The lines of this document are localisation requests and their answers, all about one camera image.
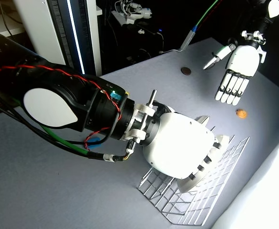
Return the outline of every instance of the orange object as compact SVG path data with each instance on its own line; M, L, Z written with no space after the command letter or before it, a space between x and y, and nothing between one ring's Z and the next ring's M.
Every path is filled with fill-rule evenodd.
M248 113L242 109L236 110L236 114L238 115L239 118L246 118L248 116Z

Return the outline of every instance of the white light strip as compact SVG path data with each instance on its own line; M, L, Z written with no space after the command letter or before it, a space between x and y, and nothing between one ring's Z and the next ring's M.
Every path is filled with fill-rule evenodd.
M75 27L74 21L73 21L72 6L71 6L71 1L70 0L67 0L67 6L68 6L68 11L69 11L69 16L71 17L72 31L73 31L73 35L74 35L74 40L76 42L76 47L77 47L77 52L78 52L79 61L80 61L80 65L81 65L82 74L85 74L84 67L83 67L83 62L82 62L82 57L81 57L81 52L80 52L80 47L79 47L79 43L78 43L76 27Z

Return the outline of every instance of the metal grid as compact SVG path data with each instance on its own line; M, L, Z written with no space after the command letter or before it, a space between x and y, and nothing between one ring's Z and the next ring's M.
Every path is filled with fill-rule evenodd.
M203 226L248 141L249 137L227 150L215 169L189 192L181 193L175 178L154 168L143 176L138 189L171 223Z

